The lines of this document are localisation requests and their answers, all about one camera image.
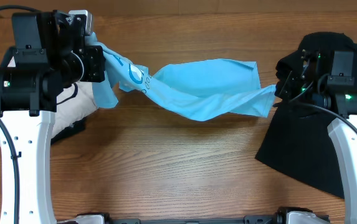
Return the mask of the light blue printed t-shirt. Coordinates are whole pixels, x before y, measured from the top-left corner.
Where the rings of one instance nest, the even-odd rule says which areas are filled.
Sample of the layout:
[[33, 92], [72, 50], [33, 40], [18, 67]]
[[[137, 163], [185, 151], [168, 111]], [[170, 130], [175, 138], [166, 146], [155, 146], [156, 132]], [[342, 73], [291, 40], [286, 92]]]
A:
[[93, 83], [99, 108], [114, 108], [118, 99], [113, 87], [137, 90], [160, 107], [195, 121], [207, 121], [226, 113], [266, 118], [275, 100], [275, 85], [262, 87], [256, 62], [211, 59], [169, 64], [154, 75], [148, 67], [107, 48], [95, 34], [87, 45], [100, 46], [105, 57], [105, 80]]

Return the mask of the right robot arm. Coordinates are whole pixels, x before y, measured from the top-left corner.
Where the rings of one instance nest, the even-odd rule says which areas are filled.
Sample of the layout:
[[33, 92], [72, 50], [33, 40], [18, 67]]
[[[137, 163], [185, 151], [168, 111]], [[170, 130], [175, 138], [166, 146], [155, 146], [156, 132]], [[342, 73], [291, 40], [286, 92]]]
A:
[[280, 59], [277, 108], [296, 120], [330, 116], [345, 197], [345, 223], [357, 223], [357, 50], [303, 50]]

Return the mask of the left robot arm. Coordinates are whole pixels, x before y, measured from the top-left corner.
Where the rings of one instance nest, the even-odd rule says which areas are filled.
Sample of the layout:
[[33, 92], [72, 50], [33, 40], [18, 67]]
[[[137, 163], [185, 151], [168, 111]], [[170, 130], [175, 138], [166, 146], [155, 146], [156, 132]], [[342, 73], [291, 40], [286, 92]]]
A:
[[78, 81], [105, 79], [105, 58], [88, 45], [86, 10], [17, 12], [14, 45], [0, 64], [1, 223], [55, 223], [50, 141], [57, 97]]

